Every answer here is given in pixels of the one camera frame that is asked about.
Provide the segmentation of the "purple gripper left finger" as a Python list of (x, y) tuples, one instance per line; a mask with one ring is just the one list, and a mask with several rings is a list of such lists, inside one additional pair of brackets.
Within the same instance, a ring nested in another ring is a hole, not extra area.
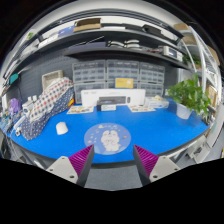
[(47, 168), (47, 171), (84, 187), (94, 155), (94, 146), (87, 146), (70, 157), (61, 156)]

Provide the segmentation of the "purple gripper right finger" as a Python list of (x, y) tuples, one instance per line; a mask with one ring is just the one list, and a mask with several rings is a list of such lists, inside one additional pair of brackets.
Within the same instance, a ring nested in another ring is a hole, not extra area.
[(133, 146), (133, 156), (143, 186), (180, 170), (167, 156), (157, 156), (137, 145)]

